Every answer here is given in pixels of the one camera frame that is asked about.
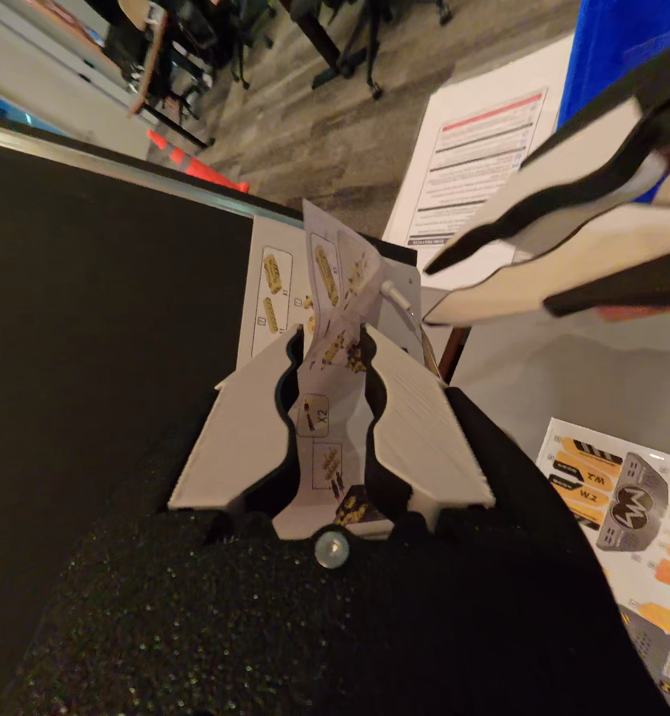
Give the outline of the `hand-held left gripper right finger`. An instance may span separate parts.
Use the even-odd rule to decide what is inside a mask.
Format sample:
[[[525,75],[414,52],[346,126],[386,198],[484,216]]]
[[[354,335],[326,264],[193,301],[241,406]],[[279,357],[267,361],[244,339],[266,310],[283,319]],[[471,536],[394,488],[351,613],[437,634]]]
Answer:
[[[363,326],[363,363],[372,412],[364,486],[375,508],[393,524],[418,514],[430,532],[443,511],[493,508],[443,381],[370,324]]]

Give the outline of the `orange traffic cone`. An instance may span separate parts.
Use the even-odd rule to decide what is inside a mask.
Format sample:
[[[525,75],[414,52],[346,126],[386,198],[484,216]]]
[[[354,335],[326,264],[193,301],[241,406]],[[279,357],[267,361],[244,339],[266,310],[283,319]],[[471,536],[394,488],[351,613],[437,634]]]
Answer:
[[[249,183],[232,182],[224,175],[219,174],[212,167],[206,166],[204,163],[200,162],[196,156],[190,155],[173,143],[169,142],[166,138],[154,130],[147,130],[146,136],[159,149],[161,154],[166,156],[181,173],[220,187],[246,194],[249,193]]]

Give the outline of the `black partition board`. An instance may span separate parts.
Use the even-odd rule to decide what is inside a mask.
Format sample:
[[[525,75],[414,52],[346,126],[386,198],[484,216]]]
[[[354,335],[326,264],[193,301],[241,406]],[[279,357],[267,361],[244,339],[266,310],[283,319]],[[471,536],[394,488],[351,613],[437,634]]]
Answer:
[[[307,324],[300,220],[0,147],[0,715],[393,715],[352,579],[165,507],[215,398]]]

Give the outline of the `wooden office desk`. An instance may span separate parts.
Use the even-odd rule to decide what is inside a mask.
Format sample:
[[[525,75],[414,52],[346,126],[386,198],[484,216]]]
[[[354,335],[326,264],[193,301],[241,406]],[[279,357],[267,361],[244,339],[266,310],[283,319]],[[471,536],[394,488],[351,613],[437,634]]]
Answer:
[[[147,45],[137,55],[129,71],[129,86],[135,94],[130,113],[148,113],[199,151],[213,147],[214,138],[199,139],[182,125],[184,116],[189,115],[195,120],[198,117],[188,103],[187,96],[177,94],[172,88],[172,67],[175,64],[173,52],[189,65],[188,73],[194,80],[190,92],[200,94],[206,88],[203,78],[207,73],[189,54],[179,52],[178,48],[184,49],[185,46],[176,39],[179,26],[175,16],[160,1],[118,1],[118,5]]]

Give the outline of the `yellow grey sticker sheet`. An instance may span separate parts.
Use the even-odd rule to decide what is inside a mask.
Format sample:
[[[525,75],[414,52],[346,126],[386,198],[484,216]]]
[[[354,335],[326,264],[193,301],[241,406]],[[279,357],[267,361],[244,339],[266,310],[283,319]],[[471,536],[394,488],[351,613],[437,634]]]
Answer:
[[[670,708],[670,455],[551,418],[536,464],[581,526]]]

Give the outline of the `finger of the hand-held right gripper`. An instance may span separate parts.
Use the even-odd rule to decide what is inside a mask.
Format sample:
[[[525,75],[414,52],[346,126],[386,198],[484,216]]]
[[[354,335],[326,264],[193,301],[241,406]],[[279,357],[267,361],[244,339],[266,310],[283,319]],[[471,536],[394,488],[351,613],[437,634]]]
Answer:
[[[670,175],[652,205],[627,203],[590,220],[537,257],[449,292],[424,316],[430,326],[471,326],[540,309],[552,296],[670,255]]]
[[[521,167],[425,266],[435,275],[492,243],[513,262],[547,254],[590,220],[635,201],[667,173],[664,107],[631,98]]]

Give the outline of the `blue plastic bin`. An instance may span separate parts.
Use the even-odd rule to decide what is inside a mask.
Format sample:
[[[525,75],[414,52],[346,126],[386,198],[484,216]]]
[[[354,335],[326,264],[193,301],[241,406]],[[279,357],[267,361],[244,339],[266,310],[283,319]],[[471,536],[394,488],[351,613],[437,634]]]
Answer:
[[[551,139],[632,94],[670,143],[670,1],[582,1]]]

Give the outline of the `white instruction booklet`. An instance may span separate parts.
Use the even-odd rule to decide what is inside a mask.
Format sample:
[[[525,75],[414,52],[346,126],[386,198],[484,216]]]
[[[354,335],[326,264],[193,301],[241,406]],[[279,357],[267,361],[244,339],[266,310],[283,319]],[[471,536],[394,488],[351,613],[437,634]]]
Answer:
[[[419,328],[379,285],[366,286],[373,279],[393,282],[420,318],[416,253],[357,235],[308,201],[303,216],[303,228],[254,218],[236,364],[250,362],[295,324],[304,327],[301,396],[289,412],[301,481],[274,525],[282,538],[303,538],[328,524],[383,538],[392,524],[364,488],[366,431],[373,416],[364,394],[359,325],[371,323],[424,363]]]

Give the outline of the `white booklet stand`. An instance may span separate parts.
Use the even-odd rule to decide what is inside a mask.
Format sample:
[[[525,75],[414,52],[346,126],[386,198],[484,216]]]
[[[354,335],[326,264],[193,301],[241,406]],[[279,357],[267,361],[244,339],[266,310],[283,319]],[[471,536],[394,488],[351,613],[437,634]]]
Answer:
[[[422,345],[422,353],[425,367],[432,372],[439,381],[442,382],[442,375],[440,374],[438,363],[435,358],[434,349],[432,343],[426,334],[423,324],[419,318],[417,318],[414,310],[412,309],[411,303],[407,298],[399,292],[393,281],[387,280],[380,286],[380,293],[390,303],[396,306],[402,315],[409,321],[415,334],[419,335],[420,342]]]

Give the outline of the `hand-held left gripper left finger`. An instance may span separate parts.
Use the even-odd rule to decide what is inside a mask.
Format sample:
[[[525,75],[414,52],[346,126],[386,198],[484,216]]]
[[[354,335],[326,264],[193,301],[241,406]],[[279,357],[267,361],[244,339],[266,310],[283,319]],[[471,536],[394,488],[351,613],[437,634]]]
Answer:
[[[294,325],[217,391],[167,502],[171,511],[281,514],[301,481],[289,412],[299,398],[304,326]]]

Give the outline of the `white printed paper sheet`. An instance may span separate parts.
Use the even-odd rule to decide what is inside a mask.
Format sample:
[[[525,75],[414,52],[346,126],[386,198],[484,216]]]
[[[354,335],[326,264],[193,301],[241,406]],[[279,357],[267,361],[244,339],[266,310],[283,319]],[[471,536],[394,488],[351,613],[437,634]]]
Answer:
[[[434,276],[425,265],[555,130],[573,33],[451,79],[428,101],[384,240],[417,252],[423,289],[482,282],[515,251],[496,242]]]

